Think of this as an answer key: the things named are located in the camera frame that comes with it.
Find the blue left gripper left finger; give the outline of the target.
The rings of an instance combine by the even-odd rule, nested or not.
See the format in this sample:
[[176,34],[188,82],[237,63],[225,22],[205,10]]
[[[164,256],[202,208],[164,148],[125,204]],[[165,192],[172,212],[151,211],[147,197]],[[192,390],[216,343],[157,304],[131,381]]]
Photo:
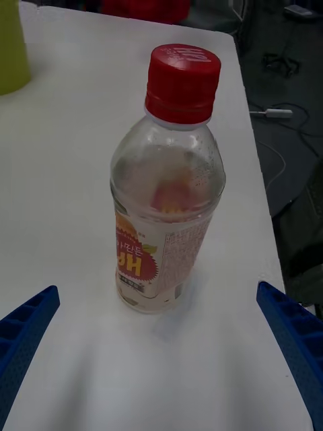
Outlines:
[[49,286],[0,321],[0,428],[59,306],[57,287]]

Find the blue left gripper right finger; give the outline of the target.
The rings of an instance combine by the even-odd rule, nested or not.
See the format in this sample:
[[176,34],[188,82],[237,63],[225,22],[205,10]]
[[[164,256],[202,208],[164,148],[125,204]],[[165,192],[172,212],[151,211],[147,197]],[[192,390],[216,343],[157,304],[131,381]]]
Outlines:
[[322,321],[265,281],[258,284],[256,301],[291,371],[313,429],[322,430]]

